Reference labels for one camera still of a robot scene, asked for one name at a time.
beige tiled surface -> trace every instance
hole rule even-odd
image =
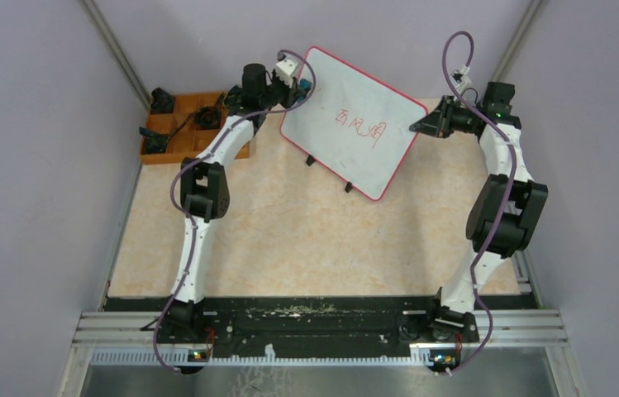
[[[423,103],[433,108],[437,100]],[[486,179],[474,136],[419,136],[379,202],[344,185],[268,117],[250,159],[227,170],[231,207],[217,229],[207,296],[434,294],[469,242],[464,227]],[[110,297],[166,296],[183,244],[169,201],[179,165],[145,165]],[[509,263],[484,294],[518,294]]]

gray wall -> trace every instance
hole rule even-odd
[[[56,392],[143,115],[76,1],[0,1],[0,395]]]
[[[551,1],[505,81],[550,200],[531,243],[594,396],[619,395],[619,2]]]
[[[477,37],[472,77],[486,85],[528,0],[98,0],[144,84],[174,92],[227,89],[244,65],[312,45],[417,98],[448,92],[440,54],[450,34]],[[454,43],[450,65],[468,49]]]

white robotic arm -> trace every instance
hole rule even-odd
[[[241,120],[239,116],[230,116],[226,119],[221,131],[226,134],[218,134],[207,149],[199,154],[198,158],[206,158],[208,164],[218,163],[227,167],[236,158],[239,150],[243,145],[253,138],[254,126],[249,120]],[[210,219],[205,222],[204,217],[192,216],[193,219],[185,218],[185,240],[183,242],[183,251],[180,254],[180,265],[178,267],[178,276],[175,279],[171,294],[175,293],[180,280],[185,272],[185,267],[190,257],[190,250],[193,247],[193,220],[197,227],[195,250],[192,257],[191,265],[188,269],[188,275],[183,281],[183,285],[175,299],[182,302],[199,302],[204,299],[204,281],[207,274],[207,264],[209,263],[209,252],[212,249],[212,240],[221,219]]]
[[[511,170],[512,159],[511,152],[507,146],[513,145],[517,158],[515,180],[523,183],[533,181],[523,162],[523,154],[519,143],[521,130],[512,125],[500,125],[499,128],[508,136],[509,143],[506,143],[490,126],[484,128],[482,136],[479,138],[479,146],[484,153],[487,171],[490,175],[508,175]],[[474,309],[474,292],[469,268],[476,256],[477,252],[474,248],[469,247],[463,255],[457,270],[443,286],[440,304],[458,313],[467,313]],[[477,280],[477,285],[474,288],[481,288],[487,284],[489,276],[506,259],[497,253],[485,252],[474,267],[474,276]]]
[[[231,200],[224,168],[236,158],[241,147],[253,138],[265,114],[271,112],[271,107],[282,104],[290,109],[295,103],[304,100],[305,96],[311,95],[311,84],[298,81],[302,63],[286,55],[280,58],[270,75],[269,84],[263,65],[250,64],[244,68],[242,85],[234,87],[225,99],[231,114],[236,115],[226,119],[221,133],[198,155],[202,162],[181,177],[180,205],[191,216],[184,220],[183,250],[176,281],[171,289],[174,299],[179,302],[195,305],[204,299],[212,240]],[[183,168],[192,161],[186,159]],[[197,183],[197,180],[205,177],[207,185]]]

metal frame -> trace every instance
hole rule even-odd
[[[89,366],[157,366],[151,346],[153,332],[140,328],[158,315],[159,312],[83,313],[59,395],[80,395]],[[558,310],[493,310],[492,315],[494,332],[485,348],[544,347],[559,395],[583,395]],[[483,337],[489,324],[486,313],[479,310],[474,316]],[[477,345],[465,343],[463,347]],[[285,359],[277,358],[270,346],[266,347],[265,356],[212,358],[207,362],[188,359],[190,352],[206,349],[203,344],[160,345],[160,350],[164,360],[175,366],[428,366],[430,349],[453,347],[447,343],[412,343],[411,355],[405,357]]]
[[[136,74],[131,62],[127,59],[117,38],[107,25],[95,0],[79,0],[88,14],[103,43],[115,58],[122,73],[140,100],[142,106],[148,107],[149,94],[144,84]],[[532,0],[521,23],[514,33],[492,80],[499,79],[518,52],[523,39],[529,32],[530,24],[547,3],[547,0]],[[132,193],[128,198],[127,208],[136,191],[138,173],[132,184]],[[121,235],[126,224],[125,214],[121,223],[120,239],[112,251],[110,275],[116,263]],[[535,274],[531,268],[531,260],[526,252],[517,252],[512,258],[514,271],[522,294],[533,294],[536,302],[542,306],[539,288]],[[109,283],[102,289],[106,296]],[[60,386],[60,396],[80,396],[89,366],[127,365],[150,366],[157,365],[153,357],[152,332],[142,332],[141,326],[158,316],[158,312],[87,312],[81,315],[69,357]],[[486,332],[488,319],[484,312],[474,313],[478,329]],[[550,374],[555,382],[560,396],[585,395],[579,371],[574,357],[569,349],[567,334],[562,324],[559,311],[555,309],[532,310],[494,310],[494,333],[492,340],[485,348],[525,348],[544,347],[550,365]],[[465,344],[464,347],[476,347],[477,343]],[[212,358],[205,365],[211,366],[423,366],[428,361],[427,351],[430,348],[453,347],[441,343],[412,343],[411,356],[380,357],[373,359],[283,359],[274,356],[272,350],[266,349],[264,357],[231,357],[226,359]],[[164,359],[179,366],[196,366],[199,363],[187,360],[190,350],[204,349],[203,345],[161,345]]]
[[[124,230],[126,228],[126,223],[129,222],[129,214],[131,213],[131,205],[134,203],[134,196],[136,195],[136,188],[139,186],[139,177],[141,175],[141,161],[136,162],[136,172],[134,173],[134,177],[131,179],[130,186],[131,190],[125,196],[125,199],[122,202],[125,204],[122,208],[122,213],[120,214],[120,221],[117,223],[117,242],[114,247],[110,251],[109,258],[107,259],[107,263],[109,267],[107,268],[107,278],[105,279],[104,285],[101,285],[98,289],[101,291],[98,297],[98,307],[101,308],[105,301],[107,300],[107,291],[109,290],[110,280],[112,279],[112,275],[114,274],[114,267],[117,264],[117,257],[119,256],[119,250],[121,248],[121,240],[124,238]]]

purple cable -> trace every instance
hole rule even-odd
[[[457,31],[456,33],[453,34],[453,36],[451,36],[448,39],[448,41],[445,42],[445,47],[443,48],[443,57],[442,57],[441,65],[443,67],[443,74],[445,75],[445,81],[448,83],[448,87],[450,87],[450,91],[453,92],[453,94],[457,97],[457,99],[463,105],[465,105],[467,109],[469,109],[471,112],[476,114],[477,117],[481,118],[491,128],[493,128],[494,131],[496,131],[497,134],[499,134],[499,136],[505,142],[510,142],[510,140],[508,139],[508,136],[504,133],[504,131],[502,131],[501,128],[497,127],[497,125],[494,122],[489,120],[487,116],[484,116],[475,106],[467,102],[463,98],[463,96],[460,93],[458,93],[458,90],[455,88],[453,83],[450,81],[450,76],[448,75],[448,65],[445,62],[445,56],[448,54],[448,48],[450,47],[450,43],[458,36],[466,36],[469,40],[469,57],[465,65],[469,66],[469,62],[472,60],[472,54],[474,53],[474,40],[472,39],[472,35],[470,35],[467,31]],[[462,364],[460,364],[457,368],[455,368],[454,370],[450,372],[450,375],[462,370],[468,363],[470,363],[472,359],[474,359],[484,349],[484,345],[486,345],[487,342],[489,342],[489,338],[492,337],[492,330],[494,327],[493,319],[492,319],[492,312],[489,310],[487,305],[484,304],[482,299],[479,297],[479,292],[477,291],[477,279],[474,275],[474,267],[482,259],[482,256],[484,256],[484,252],[487,251],[487,248],[489,248],[489,244],[492,242],[492,239],[494,239],[494,234],[497,232],[499,223],[502,221],[502,216],[504,214],[504,211],[506,211],[506,206],[508,204],[508,196],[509,194],[511,194],[511,190],[513,188],[513,180],[516,177],[516,167],[517,167],[516,151],[513,149],[513,146],[511,145],[508,145],[508,150],[509,150],[509,153],[511,154],[511,172],[509,173],[507,185],[506,185],[506,188],[504,189],[504,196],[503,196],[504,198],[502,200],[502,203],[499,204],[499,209],[497,210],[497,216],[494,217],[494,222],[492,223],[492,228],[489,229],[487,238],[484,239],[482,247],[479,248],[477,255],[472,260],[472,265],[469,266],[469,275],[472,277],[472,290],[474,292],[474,299],[475,301],[477,301],[477,304],[479,304],[479,306],[484,310],[484,312],[487,313],[487,318],[489,319],[489,328],[487,330],[487,336],[484,337],[484,339],[482,340],[482,343],[479,344],[479,346],[474,350],[474,352],[469,357],[467,357],[467,359],[463,361]]]
[[[295,58],[301,60],[302,64],[306,65],[307,68],[309,69],[309,73],[312,74],[312,89],[307,94],[307,97],[304,98],[304,100],[302,100],[300,103],[295,104],[294,106],[292,106],[289,109],[261,110],[261,111],[258,111],[258,112],[251,112],[251,113],[246,114],[242,118],[236,120],[235,122],[233,122],[221,134],[221,137],[217,140],[217,143],[215,143],[214,146],[212,146],[211,150],[209,151],[209,154],[205,155],[202,158],[195,159],[195,160],[191,161],[190,164],[185,165],[180,170],[180,172],[178,172],[175,175],[175,177],[173,178],[173,182],[170,184],[170,202],[173,203],[173,206],[178,211],[183,213],[185,215],[185,217],[187,219],[189,219],[190,222],[192,222],[192,224],[193,224],[193,239],[192,239],[192,244],[190,246],[190,255],[188,256],[188,261],[185,263],[185,267],[183,269],[183,274],[180,276],[180,282],[178,282],[178,286],[175,287],[175,291],[173,292],[172,295],[170,295],[170,299],[168,299],[168,302],[165,303],[165,306],[163,307],[163,311],[161,312],[160,316],[156,320],[156,325],[155,325],[155,328],[154,328],[154,341],[153,341],[153,343],[154,343],[154,354],[156,356],[156,360],[158,360],[158,363],[161,364],[161,366],[163,368],[165,368],[167,370],[170,370],[172,372],[175,372],[175,373],[178,373],[179,369],[177,369],[177,368],[175,368],[173,366],[169,366],[168,364],[166,364],[165,361],[163,361],[163,357],[160,355],[160,353],[158,351],[158,343],[157,343],[157,341],[158,341],[158,331],[160,330],[160,324],[161,324],[161,322],[163,320],[164,315],[170,310],[170,306],[173,304],[173,302],[175,301],[175,297],[178,295],[180,290],[183,288],[183,284],[185,282],[185,279],[187,278],[188,273],[190,271],[190,265],[193,263],[193,253],[195,252],[195,242],[197,241],[197,229],[198,229],[197,224],[195,223],[195,219],[193,218],[193,215],[190,212],[188,212],[187,210],[185,210],[185,208],[183,208],[180,204],[178,204],[177,201],[175,201],[175,185],[178,184],[178,181],[180,181],[180,178],[183,177],[183,174],[185,174],[186,172],[191,170],[195,165],[197,165],[197,164],[201,163],[202,161],[205,161],[206,159],[212,157],[214,155],[214,152],[217,151],[217,149],[219,148],[219,145],[226,139],[226,136],[229,135],[231,130],[233,130],[234,127],[239,125],[244,120],[248,120],[248,119],[250,119],[252,117],[262,116],[262,115],[266,115],[266,114],[290,112],[290,111],[292,111],[292,110],[302,106],[306,101],[309,100],[309,98],[312,97],[312,94],[314,94],[314,89],[317,86],[317,75],[314,73],[313,67],[310,64],[307,63],[307,60],[305,60],[303,57],[301,57],[296,52],[293,52],[293,51],[290,51],[290,50],[280,50],[280,52],[283,53],[283,54],[290,54],[291,56],[294,56]]]

